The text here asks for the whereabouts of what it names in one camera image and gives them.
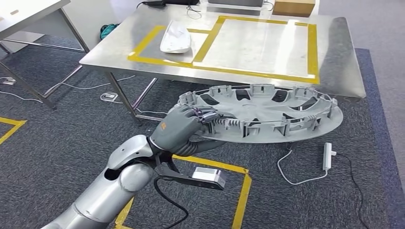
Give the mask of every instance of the black cable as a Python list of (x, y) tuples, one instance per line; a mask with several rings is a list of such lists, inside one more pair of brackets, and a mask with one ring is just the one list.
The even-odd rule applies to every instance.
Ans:
[(356, 183), (356, 181), (354, 180), (354, 176), (353, 176), (353, 171), (352, 171), (352, 161), (350, 160), (350, 158), (348, 158), (347, 156), (343, 155), (343, 154), (336, 154), (339, 156), (342, 156), (344, 158), (346, 158), (349, 161), (350, 164), (350, 176), (352, 177), (352, 181), (354, 183), (354, 185), (356, 186), (356, 188), (359, 190), (360, 192), (360, 207), (359, 207), (359, 211), (357, 212), (357, 215), (359, 216), (359, 220), (360, 222), (363, 224), (363, 226), (367, 229), (370, 229), (367, 224), (363, 221), (362, 219), (362, 207), (363, 207), (363, 199), (364, 199), (364, 195), (362, 190), (360, 189), (359, 185)]
[(274, 4), (273, 3), (271, 3), (271, 2), (269, 2), (269, 1), (264, 1), (263, 3), (268, 3), (268, 4), (271, 4), (271, 9), (270, 10), (267, 10), (267, 11), (272, 11), (272, 10), (274, 10)]
[(172, 223), (172, 224), (169, 225), (168, 227), (165, 227), (165, 229), (169, 229), (169, 228), (172, 228), (172, 227), (176, 226), (177, 224), (179, 224), (179, 223), (185, 221), (185, 220), (187, 219), (187, 217), (189, 216), (189, 212), (187, 211), (186, 208), (184, 208), (184, 207), (181, 206), (180, 204), (174, 202), (172, 199), (170, 199), (169, 197), (167, 197), (167, 196), (160, 190), (160, 188), (159, 188), (159, 186), (158, 186), (158, 181), (159, 181), (160, 179), (162, 179), (162, 178), (164, 178), (164, 177), (157, 177), (157, 178), (155, 178), (155, 180), (153, 181), (153, 186), (155, 187), (156, 191), (157, 191), (157, 192), (159, 193), (159, 195), (161, 195), (165, 200), (167, 200), (168, 202), (170, 202), (170, 203), (173, 204), (174, 206), (180, 208), (180, 209), (181, 209), (182, 211), (184, 211), (184, 213), (186, 214), (182, 219), (180, 219), (180, 220), (178, 220), (178, 221)]
[[(201, 17), (202, 17), (202, 15), (200, 14), (200, 12), (201, 12), (201, 10), (195, 10), (195, 9), (193, 9), (192, 7), (191, 7), (191, 1), (192, 0), (189, 0), (189, 4), (188, 4), (188, 6), (186, 7), (186, 9), (187, 9), (187, 16), (189, 17), (189, 18), (191, 18), (191, 19), (194, 19), (194, 20), (198, 20), (198, 19), (200, 19)], [(198, 17), (198, 18), (193, 18), (193, 17), (190, 17), (190, 15), (189, 15), (189, 11), (194, 11), (194, 12), (196, 12), (196, 13), (198, 13), (199, 15), (200, 15), (200, 17)]]
[(142, 5), (143, 3), (144, 3), (144, 1), (140, 2), (140, 3), (138, 4), (138, 6), (137, 6), (137, 9), (138, 9), (138, 7), (139, 7), (140, 5)]

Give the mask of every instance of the table top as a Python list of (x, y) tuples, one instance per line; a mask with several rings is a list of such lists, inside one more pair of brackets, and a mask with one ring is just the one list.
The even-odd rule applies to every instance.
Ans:
[(0, 0), (0, 40), (68, 3), (70, 0)]
[[(206, 84), (272, 83), (364, 98), (359, 65), (343, 17), (271, 15), (267, 10), (141, 5), (80, 63), (90, 69)], [(192, 48), (159, 46), (171, 20), (190, 32)]]

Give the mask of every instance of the white cable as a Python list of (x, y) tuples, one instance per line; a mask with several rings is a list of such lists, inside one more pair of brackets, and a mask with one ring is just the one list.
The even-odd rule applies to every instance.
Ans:
[[(135, 77), (135, 75), (130, 76), (130, 77), (127, 77), (127, 78), (119, 79), (119, 80), (117, 80), (117, 81), (127, 80), (127, 79), (130, 79), (130, 78), (132, 78), (132, 77)], [(55, 88), (56, 86), (61, 85), (61, 84), (64, 84), (64, 85), (66, 85), (66, 86), (73, 87), (73, 88), (76, 88), (76, 89), (88, 90), (88, 89), (95, 89), (95, 88), (98, 88), (98, 87), (106, 86), (106, 85), (109, 85), (110, 83), (105, 83), (105, 84), (102, 84), (102, 85), (99, 85), (99, 86), (88, 87), (88, 88), (75, 87), (75, 86), (69, 85), (69, 84), (67, 84), (67, 83), (57, 83), (56, 85), (54, 85), (54, 86), (52, 86), (51, 88), (49, 88), (49, 89), (45, 92), (45, 94), (47, 94), (50, 90), (52, 90), (53, 88)], [(2, 91), (0, 91), (0, 93), (14, 95), (15, 97), (17, 97), (17, 98), (19, 98), (19, 99), (22, 99), (22, 100), (34, 100), (34, 101), (38, 101), (38, 102), (40, 102), (40, 103), (43, 103), (41, 100), (37, 100), (37, 99), (24, 99), (24, 98), (22, 98), (22, 97), (19, 97), (19, 96), (16, 95), (16, 94), (12, 94), (12, 93), (8, 93), (8, 92), (2, 92)]]
[(43, 103), (41, 100), (37, 100), (37, 99), (24, 99), (24, 98), (22, 98), (22, 97), (19, 97), (19, 96), (16, 95), (16, 94), (12, 94), (12, 93), (8, 93), (8, 92), (2, 92), (2, 91), (0, 91), (0, 93), (3, 93), (3, 94), (10, 94), (10, 95), (13, 95), (13, 96), (15, 96), (15, 97), (17, 97), (17, 98), (19, 98), (19, 99), (22, 99), (22, 100), (34, 100), (34, 101)]
[[(123, 104), (122, 102), (116, 102), (116, 101), (105, 100), (105, 99), (103, 99), (103, 95), (104, 95), (104, 94), (100, 95), (100, 99), (101, 99), (102, 101), (111, 102), (111, 103), (115, 103), (115, 104)], [(165, 115), (167, 115), (166, 112), (141, 111), (141, 110), (139, 110), (138, 108), (137, 108), (137, 111), (139, 111), (140, 113), (154, 113), (154, 114), (165, 114)]]
[(298, 183), (292, 183), (291, 181), (289, 181), (289, 180), (287, 179), (287, 177), (286, 177), (286, 176), (284, 175), (284, 173), (283, 173), (283, 170), (281, 170), (281, 167), (280, 167), (280, 162), (281, 162), (284, 158), (286, 158), (288, 155), (290, 155), (291, 152), (292, 152), (292, 150), (290, 150), (290, 152), (289, 152), (287, 155), (285, 155), (284, 157), (280, 158), (280, 160), (277, 161), (278, 169), (280, 170), (281, 175), (284, 177), (284, 179), (285, 179), (288, 183), (290, 183), (290, 184), (292, 184), (292, 185), (300, 185), (300, 184), (305, 183), (305, 182), (308, 182), (308, 181), (322, 179), (322, 178), (324, 178), (324, 177), (326, 177), (326, 176), (328, 175), (328, 170), (326, 169), (326, 170), (325, 170), (325, 175), (323, 175), (323, 176), (321, 176), (321, 177), (317, 177), (317, 178), (312, 178), (312, 179), (304, 180), (304, 181), (301, 181), (301, 182), (298, 182)]
[(154, 114), (165, 114), (167, 115), (166, 112), (154, 112), (154, 111), (141, 111), (137, 108), (137, 111), (141, 112), (141, 113), (154, 113)]
[[(135, 75), (130, 76), (130, 77), (127, 77), (127, 78), (119, 79), (119, 80), (117, 80), (117, 81), (127, 80), (127, 79), (130, 79), (130, 78), (132, 78), (132, 77), (135, 77)], [(63, 85), (66, 85), (66, 86), (69, 86), (69, 87), (76, 88), (76, 89), (80, 89), (80, 90), (89, 90), (89, 89), (95, 89), (95, 88), (98, 88), (98, 87), (106, 86), (106, 85), (109, 85), (110, 83), (105, 83), (105, 84), (102, 84), (102, 85), (99, 85), (99, 86), (88, 87), (88, 88), (75, 87), (75, 86), (69, 85), (69, 84), (67, 84), (67, 83), (57, 83), (57, 84), (55, 84), (54, 86), (52, 86), (51, 88), (49, 88), (49, 89), (45, 92), (45, 94), (47, 94), (50, 90), (52, 90), (53, 88), (57, 87), (58, 85), (62, 85), (62, 84), (63, 84)]]

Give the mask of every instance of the yellow tape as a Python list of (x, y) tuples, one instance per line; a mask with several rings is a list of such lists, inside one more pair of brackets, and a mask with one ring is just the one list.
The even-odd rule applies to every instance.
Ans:
[(189, 32), (196, 32), (196, 33), (206, 33), (210, 34), (212, 31), (211, 30), (198, 30), (198, 29), (187, 29)]
[(308, 74), (314, 75), (315, 79), (317, 80), (316, 84), (319, 84), (317, 27), (314, 24), (308, 25), (307, 42), (308, 42), (308, 55), (307, 55)]
[(270, 79), (280, 79), (280, 80), (289, 80), (289, 81), (295, 81), (295, 82), (319, 84), (320, 79), (319, 79), (319, 73), (318, 73), (318, 51), (317, 51), (316, 25), (307, 24), (307, 23), (303, 23), (303, 22), (296, 22), (295, 25), (308, 27), (308, 58), (307, 58), (308, 59), (308, 62), (307, 62), (308, 77), (265, 73), (265, 72), (248, 71), (248, 70), (240, 70), (240, 69), (229, 69), (229, 68), (221, 68), (221, 67), (209, 67), (209, 66), (201, 66), (201, 65), (193, 64), (194, 62), (198, 63), (198, 62), (203, 61), (203, 59), (207, 55), (210, 47), (212, 46), (216, 36), (218, 35), (218, 33), (226, 19), (240, 20), (240, 21), (266, 22), (266, 23), (275, 23), (275, 24), (288, 24), (288, 21), (266, 20), (266, 19), (234, 17), (234, 16), (219, 16), (218, 20), (216, 21), (215, 25), (213, 26), (212, 30), (210, 30), (210, 31), (198, 30), (198, 29), (187, 29), (190, 32), (208, 34), (207, 38), (205, 39), (204, 43), (202, 44), (201, 48), (199, 49), (199, 51), (197, 52), (197, 54), (195, 55), (195, 57), (191, 63), (176, 62), (176, 61), (169, 61), (169, 60), (139, 56), (139, 54), (154, 39), (154, 37), (161, 30), (166, 28), (165, 26), (159, 25), (159, 26), (155, 26), (152, 29), (152, 31), (150, 31), (146, 35), (146, 37), (139, 43), (139, 45), (137, 47), (135, 47), (133, 53), (131, 53), (128, 56), (128, 60), (136, 61), (136, 62), (143, 62), (143, 63), (150, 63), (150, 64), (159, 64), (159, 65), (167, 65), (167, 66), (174, 66), (174, 67), (183, 67), (183, 68), (191, 68), (191, 69), (198, 69), (198, 70), (214, 71), (214, 72), (220, 72), (220, 73), (231, 73), (231, 74), (256, 76), (256, 77), (263, 77), (263, 78), (270, 78)]
[(211, 32), (208, 34), (207, 38), (205, 39), (204, 43), (202, 44), (200, 50), (194, 56), (193, 62), (202, 62), (204, 60), (204, 57), (208, 53), (208, 50), (210, 49), (211, 45), (213, 44), (216, 36), (219, 34), (219, 30), (221, 30), (224, 22), (225, 22), (225, 18), (219, 16), (218, 19), (216, 20), (215, 25), (213, 26)]
[(18, 124), (21, 123), (21, 121), (0, 117), (0, 123), (6, 123), (6, 124), (10, 124), (10, 125), (18, 125)]
[(12, 134), (14, 134), (26, 122), (27, 122), (26, 120), (25, 121), (16, 121), (16, 120), (0, 117), (0, 123), (6, 123), (9, 125), (13, 125), (13, 128), (11, 128), (5, 135), (0, 137), (0, 144), (2, 144), (4, 141), (6, 141)]
[[(238, 204), (236, 206), (236, 212), (235, 212), (235, 217), (234, 221), (232, 224), (232, 229), (240, 229), (242, 226), (242, 220), (243, 220), (243, 215), (245, 214), (245, 208), (246, 208), (246, 203), (247, 203), (247, 198), (249, 197), (249, 190), (250, 186), (252, 184), (252, 179), (249, 176), (249, 170), (245, 169), (243, 167), (239, 166), (234, 166), (218, 161), (212, 161), (208, 159), (203, 159), (203, 158), (198, 158), (194, 156), (188, 156), (188, 157), (181, 157), (181, 156), (172, 156), (175, 159), (179, 160), (184, 160), (184, 161), (189, 161), (189, 162), (194, 162), (202, 165), (207, 165), (207, 166), (213, 166), (213, 167), (219, 167), (227, 170), (231, 170), (237, 173), (242, 173), (245, 175), (245, 178), (243, 180), (242, 188), (241, 188), (241, 194), (239, 196)], [(131, 209), (132, 203), (133, 203), (134, 198), (132, 198), (127, 205), (122, 209), (122, 211), (119, 213), (117, 216), (117, 219), (115, 220), (115, 227), (114, 229), (132, 229), (129, 227), (123, 226), (123, 223), (125, 219), (128, 216), (128, 213)]]
[(149, 58), (149, 57), (141, 57), (141, 56), (129, 56), (128, 59), (132, 60), (132, 61), (143, 62), (143, 63), (207, 70), (207, 71), (214, 71), (214, 72), (220, 72), (220, 73), (250, 75), (250, 76), (263, 77), (263, 78), (290, 80), (290, 81), (303, 82), (303, 83), (317, 83), (318, 82), (317, 78), (306, 78), (306, 77), (299, 77), (299, 76), (293, 76), (293, 75), (281, 75), (281, 74), (274, 74), (274, 73), (261, 73), (261, 72), (245, 71), (245, 70), (238, 70), (238, 69), (206, 67), (206, 66), (194, 65), (192, 63), (175, 62), (175, 61), (155, 59), (155, 58)]
[(132, 206), (133, 202), (134, 202), (134, 198), (132, 198), (127, 203), (127, 205), (125, 205), (125, 207), (122, 209), (122, 211), (118, 214), (118, 216), (115, 220), (115, 225), (116, 225), (117, 229), (122, 228), (120, 226), (122, 226), (122, 224), (124, 224), (124, 221), (127, 218), (129, 211), (131, 210), (131, 206)]
[(194, 157), (194, 156), (182, 157), (182, 156), (173, 155), (172, 157), (175, 158), (175, 159), (194, 162), (194, 163), (198, 163), (198, 164), (201, 164), (201, 165), (223, 168), (223, 169), (231, 170), (231, 171), (234, 171), (234, 172), (237, 172), (237, 173), (246, 174), (246, 173), (249, 172), (248, 169), (245, 169), (243, 167), (226, 164), (226, 163), (222, 163), (222, 162), (219, 162), (219, 161), (212, 161), (212, 160), (208, 160), (208, 159), (204, 159), (204, 158), (198, 158), (198, 157)]
[(236, 206), (236, 212), (234, 221), (232, 223), (232, 229), (240, 229), (242, 227), (243, 216), (245, 215), (247, 198), (249, 197), (251, 185), (252, 179), (250, 178), (249, 174), (245, 174), (245, 178), (242, 184), (241, 195), (239, 196), (238, 205)]
[(148, 33), (147, 35), (146, 35), (146, 37), (144, 37), (143, 39), (142, 39), (142, 41), (138, 44), (138, 46), (137, 47), (135, 47), (135, 49), (133, 50), (133, 54), (132, 55), (134, 55), (134, 56), (137, 56), (137, 55), (139, 55), (145, 48), (146, 48), (146, 46), (149, 44), (149, 42), (154, 38), (154, 37), (156, 37), (156, 35), (158, 35), (158, 33), (161, 31), (161, 30), (163, 30), (163, 29), (165, 29), (166, 28), (166, 26), (163, 26), (163, 25), (157, 25), (157, 26), (155, 26), (153, 29), (152, 29), (152, 31), (150, 31), (150, 33)]

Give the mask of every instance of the wire on floor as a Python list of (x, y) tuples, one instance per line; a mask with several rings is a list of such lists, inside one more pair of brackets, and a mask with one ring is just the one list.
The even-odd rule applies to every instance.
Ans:
[(185, 221), (187, 219), (187, 217), (189, 216), (189, 212), (187, 211), (187, 209), (183, 206), (181, 206), (180, 204), (174, 202), (172, 199), (170, 199), (168, 196), (166, 196), (161, 189), (158, 186), (158, 181), (160, 179), (163, 179), (164, 177), (157, 177), (155, 178), (155, 180), (153, 181), (153, 186), (155, 187), (155, 190), (157, 191), (157, 193), (159, 193), (159, 195), (161, 195), (165, 200), (167, 200), (169, 203), (173, 204), (174, 206), (180, 208), (184, 213), (185, 216), (183, 218), (181, 218), (180, 220), (170, 224), (169, 226), (165, 227), (165, 229), (170, 229), (173, 228), (174, 226), (178, 225), (179, 223)]
[[(119, 79), (119, 80), (117, 80), (117, 81), (127, 80), (127, 79), (130, 79), (130, 78), (132, 78), (132, 77), (135, 77), (135, 75), (130, 76), (130, 77), (127, 77), (127, 78)], [(95, 89), (95, 88), (98, 88), (98, 87), (106, 86), (106, 85), (109, 85), (109, 84), (111, 84), (111, 83), (105, 83), (105, 84), (102, 84), (102, 85), (98, 85), (98, 86), (94, 86), (94, 87), (88, 87), (88, 88), (75, 87), (75, 86), (72, 86), (72, 85), (67, 84), (67, 83), (57, 83), (57, 84), (55, 84), (54, 86), (52, 86), (51, 88), (49, 88), (49, 89), (45, 92), (45, 94), (47, 94), (48, 92), (50, 92), (53, 88), (55, 88), (55, 87), (57, 87), (57, 86), (59, 86), (59, 85), (62, 85), (62, 84), (63, 84), (63, 85), (66, 85), (66, 86), (69, 86), (69, 87), (76, 88), (76, 89), (80, 89), (80, 90), (89, 90), (89, 89)], [(18, 96), (18, 95), (16, 95), (16, 94), (9, 93), (9, 92), (2, 92), (2, 91), (0, 91), (0, 93), (13, 95), (13, 96), (15, 96), (15, 97), (17, 97), (17, 98), (19, 98), (19, 99), (22, 99), (22, 100), (32, 100), (32, 101), (37, 101), (37, 102), (43, 103), (41, 100), (38, 100), (38, 99), (24, 99), (24, 98), (22, 98), (22, 97), (20, 97), (20, 96)]]
[(15, 96), (15, 97), (17, 97), (17, 98), (19, 98), (19, 99), (22, 99), (22, 100), (33, 100), (33, 101), (37, 101), (37, 102), (39, 102), (39, 103), (43, 103), (41, 100), (38, 100), (38, 99), (24, 99), (24, 98), (22, 98), (22, 97), (19, 97), (19, 96), (16, 95), (16, 94), (13, 94), (13, 93), (2, 92), (2, 91), (0, 91), (0, 93), (2, 93), (2, 94), (9, 94), (9, 95)]
[(362, 207), (363, 207), (364, 195), (363, 195), (362, 190), (360, 189), (360, 186), (359, 186), (359, 185), (356, 183), (356, 181), (354, 180), (353, 170), (352, 170), (352, 161), (350, 160), (350, 158), (348, 158), (347, 156), (345, 156), (345, 155), (343, 155), (343, 154), (336, 154), (336, 155), (342, 156), (342, 157), (346, 158), (346, 159), (349, 161), (349, 165), (350, 165), (350, 176), (352, 177), (352, 181), (353, 181), (354, 185), (356, 186), (356, 188), (357, 188), (357, 189), (359, 190), (359, 192), (360, 192), (360, 207), (359, 207), (359, 210), (358, 210), (358, 212), (357, 212), (357, 215), (359, 216), (359, 220), (360, 220), (360, 222), (363, 224), (363, 226), (364, 226), (365, 228), (367, 228), (367, 229), (370, 229), (370, 228), (367, 226), (367, 224), (363, 221), (363, 218), (362, 218)]
[(162, 192), (162, 190), (159, 188), (159, 185), (158, 185), (158, 181), (159, 181), (160, 179), (165, 180), (165, 181), (173, 181), (173, 179), (167, 178), (167, 177), (165, 177), (165, 176), (160, 175), (160, 174), (159, 174), (152, 166), (150, 166), (148, 163), (145, 163), (145, 162), (143, 162), (143, 161), (139, 161), (139, 160), (136, 160), (136, 159), (134, 159), (134, 161), (139, 162), (139, 163), (141, 163), (141, 164), (144, 164), (144, 165), (146, 165), (146, 166), (149, 166), (151, 169), (153, 169), (153, 171), (158, 175), (158, 176), (155, 178), (155, 180), (153, 181), (153, 186), (155, 187), (156, 192), (157, 192), (160, 196), (162, 196), (165, 200), (167, 200), (168, 202), (170, 202), (170, 203), (173, 204), (174, 206), (180, 208), (180, 209), (185, 213), (185, 216), (184, 216), (183, 218), (181, 218), (180, 220), (178, 220), (178, 221), (176, 221), (176, 222), (170, 224), (169, 226), (165, 227), (165, 229), (170, 229), (170, 228), (172, 228), (172, 227), (178, 225), (179, 223), (185, 221), (185, 220), (187, 219), (187, 217), (189, 216), (189, 212), (187, 211), (187, 209), (186, 209), (185, 207), (181, 206), (180, 204), (176, 203), (174, 200), (170, 199), (168, 196), (166, 196), (166, 194), (164, 194), (164, 193)]
[[(110, 102), (110, 103), (115, 103), (115, 104), (123, 104), (123, 102), (116, 102), (116, 101), (106, 100), (106, 99), (103, 98), (103, 95), (104, 95), (104, 94), (100, 95), (100, 99), (101, 99), (102, 101)], [(165, 115), (167, 115), (167, 112), (141, 111), (141, 110), (139, 110), (138, 108), (137, 108), (137, 111), (140, 112), (140, 113), (153, 113), (153, 114), (165, 114)]]
[[(117, 81), (122, 81), (122, 80), (131, 79), (131, 78), (133, 78), (133, 77), (135, 77), (135, 76), (136, 76), (136, 75), (133, 75), (133, 76), (130, 76), (130, 77), (127, 77), (127, 78), (119, 79), (119, 80), (117, 80)], [(45, 92), (45, 94), (47, 94), (47, 93), (50, 92), (53, 88), (55, 88), (55, 87), (57, 87), (57, 86), (59, 86), (59, 85), (66, 85), (66, 86), (73, 87), (73, 88), (80, 89), (80, 90), (90, 90), (90, 89), (95, 89), (95, 88), (98, 88), (98, 87), (106, 86), (106, 85), (109, 85), (109, 84), (111, 84), (111, 83), (105, 83), (105, 84), (98, 85), (98, 86), (94, 86), (94, 87), (82, 88), (82, 87), (75, 87), (75, 86), (72, 86), (72, 85), (67, 84), (67, 83), (57, 83), (57, 84), (55, 84), (54, 86), (52, 86), (51, 88), (49, 88), (49, 89)]]
[(322, 179), (322, 178), (324, 178), (324, 177), (326, 177), (326, 176), (328, 175), (328, 170), (325, 170), (325, 175), (323, 175), (323, 176), (321, 176), (321, 177), (317, 177), (317, 178), (312, 178), (312, 179), (304, 180), (304, 181), (301, 181), (301, 182), (298, 182), (298, 183), (293, 183), (293, 182), (289, 181), (289, 180), (287, 179), (287, 177), (284, 175), (283, 170), (281, 169), (280, 162), (281, 162), (284, 158), (288, 157), (288, 156), (291, 154), (292, 151), (293, 151), (293, 149), (291, 149), (288, 154), (286, 154), (284, 157), (280, 158), (280, 159), (277, 161), (277, 167), (278, 167), (278, 169), (280, 170), (280, 173), (281, 173), (281, 175), (283, 176), (283, 178), (284, 178), (288, 183), (290, 183), (290, 184), (292, 184), (292, 185), (300, 185), (300, 184), (305, 183), (305, 182), (308, 182), (308, 181)]

